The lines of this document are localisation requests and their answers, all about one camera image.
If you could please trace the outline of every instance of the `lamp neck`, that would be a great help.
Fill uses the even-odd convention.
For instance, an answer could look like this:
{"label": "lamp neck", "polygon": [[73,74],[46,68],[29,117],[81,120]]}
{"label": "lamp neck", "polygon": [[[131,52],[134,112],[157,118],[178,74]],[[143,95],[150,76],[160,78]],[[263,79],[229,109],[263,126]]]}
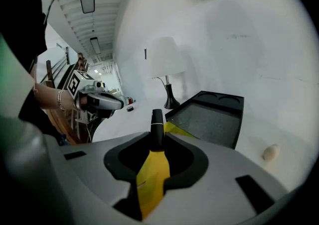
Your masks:
{"label": "lamp neck", "polygon": [[168,76],[165,76],[165,78],[166,78],[166,84],[169,84],[169,78],[168,78]]}

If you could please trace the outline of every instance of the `wire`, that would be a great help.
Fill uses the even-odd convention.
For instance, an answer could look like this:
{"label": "wire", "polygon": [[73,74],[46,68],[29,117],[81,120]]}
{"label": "wire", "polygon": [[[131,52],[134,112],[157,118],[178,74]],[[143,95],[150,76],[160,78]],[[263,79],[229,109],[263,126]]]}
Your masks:
{"label": "wire", "polygon": [[91,134],[90,134],[90,131],[89,131],[88,125],[87,125],[87,124],[85,124],[85,126],[86,126],[86,129],[88,130],[89,137],[90,137],[90,140],[91,140],[91,143],[92,143],[92,138],[91,138]]}
{"label": "wire", "polygon": [[47,23],[47,21],[48,21],[48,17],[49,17],[49,13],[50,13],[50,10],[51,10],[51,6],[52,6],[52,4],[53,4],[54,1],[55,1],[55,0],[51,0],[51,3],[50,3],[50,5],[49,5],[48,11],[47,11],[47,13],[46,13],[46,16],[45,16],[45,19],[44,19],[44,22],[43,22],[43,25],[44,25],[44,26],[46,25],[46,23]]}
{"label": "wire", "polygon": [[165,90],[166,90],[166,86],[165,86],[165,84],[164,84],[164,82],[163,82],[163,80],[161,79],[161,78],[159,78],[160,80],[161,80],[161,82],[163,83],[163,85],[164,85],[164,88],[165,88]]}

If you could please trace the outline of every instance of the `black shirt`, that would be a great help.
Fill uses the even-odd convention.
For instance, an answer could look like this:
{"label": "black shirt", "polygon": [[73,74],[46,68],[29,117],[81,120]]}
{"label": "black shirt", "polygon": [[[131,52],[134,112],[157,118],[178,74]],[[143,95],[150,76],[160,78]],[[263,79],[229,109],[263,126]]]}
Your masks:
{"label": "black shirt", "polygon": [[[45,44],[45,14],[41,0],[1,0],[1,32],[22,66],[30,73],[37,57],[47,50]],[[48,116],[39,107],[34,93],[26,98],[19,118],[36,125],[44,134],[61,136]]]}

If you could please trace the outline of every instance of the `person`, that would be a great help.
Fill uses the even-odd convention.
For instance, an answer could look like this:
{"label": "person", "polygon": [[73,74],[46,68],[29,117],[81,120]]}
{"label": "person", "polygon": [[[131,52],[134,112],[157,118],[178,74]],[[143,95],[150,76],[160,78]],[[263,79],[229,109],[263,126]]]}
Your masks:
{"label": "person", "polygon": [[[2,35],[19,62],[33,77],[36,75],[37,57],[47,50],[45,44],[45,14],[41,0],[1,0]],[[52,135],[60,145],[65,143],[61,134],[42,109],[74,108],[68,91],[52,89],[36,83],[27,96],[19,118],[36,125],[44,134]]]}

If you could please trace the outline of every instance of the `lamp cord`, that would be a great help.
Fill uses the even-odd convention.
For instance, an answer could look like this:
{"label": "lamp cord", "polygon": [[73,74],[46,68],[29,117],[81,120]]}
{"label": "lamp cord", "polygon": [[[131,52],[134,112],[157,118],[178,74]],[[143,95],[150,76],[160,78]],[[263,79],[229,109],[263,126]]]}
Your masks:
{"label": "lamp cord", "polygon": [[161,82],[162,82],[162,83],[163,83],[163,85],[164,85],[165,90],[167,91],[166,86],[165,86],[165,84],[164,84],[163,80],[162,80],[161,78],[159,78],[159,79],[161,80]]}
{"label": "lamp cord", "polygon": [[47,13],[46,13],[46,16],[45,16],[45,19],[44,19],[44,22],[43,22],[43,25],[44,25],[44,26],[46,26],[46,22],[48,21],[48,17],[49,17],[49,13],[50,13],[50,10],[51,10],[51,6],[52,6],[52,4],[53,4],[54,1],[55,1],[55,0],[51,0],[51,3],[50,3],[50,5],[49,5],[48,11],[47,11]]}

